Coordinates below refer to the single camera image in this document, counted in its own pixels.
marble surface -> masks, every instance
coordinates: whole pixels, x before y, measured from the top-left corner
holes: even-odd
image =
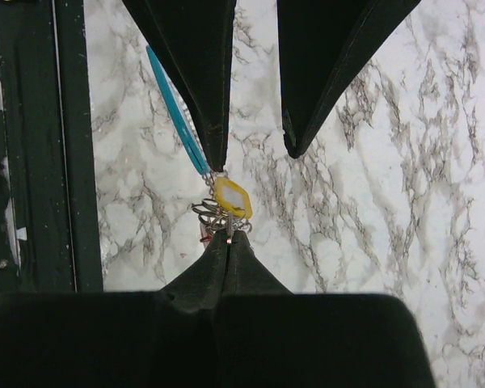
[[[120,0],[85,12],[105,287],[159,289],[203,251],[207,190]],[[275,2],[239,0],[226,169],[257,257],[298,293],[400,297],[439,386],[485,386],[485,0],[422,0],[299,160],[279,95]]]

white marble countertop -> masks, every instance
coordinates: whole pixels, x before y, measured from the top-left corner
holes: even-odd
[[[120,0],[85,0],[107,290],[159,289],[203,251],[207,189]],[[257,257],[298,293],[388,293],[439,386],[485,386],[485,0],[422,0],[290,159],[274,0],[239,0],[226,169]]]

key tag label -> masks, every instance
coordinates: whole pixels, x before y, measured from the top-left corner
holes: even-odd
[[[224,176],[216,177],[213,185],[213,197],[224,210],[232,212],[237,217],[249,220],[253,215],[248,193]]]

keychain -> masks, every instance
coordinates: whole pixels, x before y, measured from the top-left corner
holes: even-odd
[[[251,232],[249,220],[253,211],[251,209],[250,196],[234,181],[228,179],[227,176],[216,174],[210,170],[205,155],[199,146],[194,124],[192,120],[188,119],[190,115],[188,115],[188,110],[184,106],[183,100],[167,78],[160,61],[151,47],[147,46],[146,49],[156,82],[176,132],[183,142],[192,164],[209,187],[210,196],[213,197],[204,198],[200,204],[192,205],[192,211],[198,215],[200,220],[200,242],[206,248],[215,232],[226,230],[228,234],[227,242],[231,244],[234,231],[244,230],[247,233]]]

blue strap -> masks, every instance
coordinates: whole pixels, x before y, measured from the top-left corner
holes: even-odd
[[[200,175],[205,175],[210,172],[210,167],[205,161],[201,149],[196,142],[196,139],[192,135],[192,130],[188,122],[183,117],[181,111],[179,110],[178,103],[172,93],[171,86],[167,81],[167,77],[163,72],[162,65],[160,61],[154,54],[150,46],[146,47],[147,55],[149,55],[149,60],[151,67],[153,68],[154,76],[156,77],[156,82],[162,92],[163,101],[167,106],[167,111],[169,111],[169,116],[173,124],[175,125],[176,132],[179,134],[179,138],[183,142],[183,146],[187,151],[188,157],[191,159],[192,164],[196,168]]]

